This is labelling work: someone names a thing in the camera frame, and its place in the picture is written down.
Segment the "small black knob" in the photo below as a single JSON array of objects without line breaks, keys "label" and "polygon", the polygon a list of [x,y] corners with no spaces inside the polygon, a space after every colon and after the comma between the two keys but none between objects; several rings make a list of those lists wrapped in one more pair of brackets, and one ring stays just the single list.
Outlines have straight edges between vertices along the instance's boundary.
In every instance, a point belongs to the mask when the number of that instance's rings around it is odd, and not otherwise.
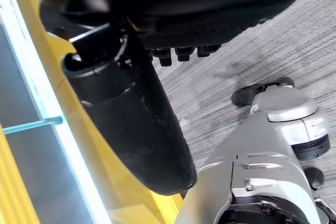
[{"label": "small black knob", "polygon": [[303,170],[307,177],[309,186],[312,190],[316,191],[324,183],[324,174],[323,172],[316,167],[308,167]]}]

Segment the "metal screw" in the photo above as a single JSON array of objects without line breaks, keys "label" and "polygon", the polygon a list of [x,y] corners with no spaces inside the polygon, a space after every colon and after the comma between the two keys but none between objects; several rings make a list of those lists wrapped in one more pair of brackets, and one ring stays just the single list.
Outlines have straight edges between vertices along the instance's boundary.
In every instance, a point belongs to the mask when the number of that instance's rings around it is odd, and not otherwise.
[{"label": "metal screw", "polygon": [[270,207],[264,207],[263,208],[263,212],[264,212],[264,214],[266,214],[266,215],[272,215],[273,214],[273,209],[272,208],[270,208]]}]

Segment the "gray floor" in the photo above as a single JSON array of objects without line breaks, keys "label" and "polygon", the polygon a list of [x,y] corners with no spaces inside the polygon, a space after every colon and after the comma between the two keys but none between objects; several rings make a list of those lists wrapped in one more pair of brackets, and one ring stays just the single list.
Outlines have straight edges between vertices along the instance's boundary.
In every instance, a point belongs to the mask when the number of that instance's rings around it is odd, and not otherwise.
[{"label": "gray floor", "polygon": [[336,0],[297,0],[273,20],[250,28],[208,58],[155,68],[181,122],[194,162],[200,168],[210,152],[246,116],[231,104],[232,93],[281,76],[326,109],[331,149],[305,163],[323,170],[317,195],[336,209]]}]

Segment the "black mechanical part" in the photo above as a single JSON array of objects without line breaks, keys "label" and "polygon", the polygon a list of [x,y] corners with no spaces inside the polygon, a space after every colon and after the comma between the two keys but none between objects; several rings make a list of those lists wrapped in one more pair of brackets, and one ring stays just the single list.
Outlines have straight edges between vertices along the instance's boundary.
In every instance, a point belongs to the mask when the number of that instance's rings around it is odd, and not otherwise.
[{"label": "black mechanical part", "polygon": [[72,39],[62,69],[84,109],[133,175],[172,195],[196,183],[178,120],[138,38],[103,25]]},{"label": "black mechanical part", "polygon": [[292,145],[292,149],[300,161],[318,158],[330,149],[329,136],[325,135],[314,141]]},{"label": "black mechanical part", "polygon": [[[145,49],[164,49],[226,43],[247,28],[273,18],[295,0],[42,1],[73,23],[89,26],[121,15],[136,28]],[[46,29],[51,31],[55,26]]]},{"label": "black mechanical part", "polygon": [[237,197],[222,214],[218,224],[308,224],[295,204],[278,197]]},{"label": "black mechanical part", "polygon": [[222,44],[197,47],[197,57],[208,57],[210,54],[218,51],[221,46]]},{"label": "black mechanical part", "polygon": [[316,167],[307,167],[303,170],[308,180],[309,186],[312,190],[316,191],[323,186],[324,174]]},{"label": "black mechanical part", "polygon": [[250,106],[257,94],[265,92],[267,87],[272,85],[277,85],[278,87],[295,87],[294,81],[288,77],[281,77],[275,81],[267,83],[253,84],[236,90],[231,96],[232,103],[239,107]]},{"label": "black mechanical part", "polygon": [[190,55],[193,54],[195,47],[175,48],[178,61],[189,61]]},{"label": "black mechanical part", "polygon": [[151,49],[151,55],[159,58],[162,67],[169,67],[172,65],[172,55],[170,48],[168,49]]}]

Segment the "white light strip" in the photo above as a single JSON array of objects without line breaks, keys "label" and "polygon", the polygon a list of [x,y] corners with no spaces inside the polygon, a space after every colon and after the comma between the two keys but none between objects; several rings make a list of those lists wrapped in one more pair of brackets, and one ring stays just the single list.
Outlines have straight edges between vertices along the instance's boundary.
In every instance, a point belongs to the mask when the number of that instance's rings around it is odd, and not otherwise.
[{"label": "white light strip", "polygon": [[[0,0],[0,16],[41,119],[63,116],[16,0]],[[111,224],[68,123],[55,126],[68,164],[95,224]]]}]

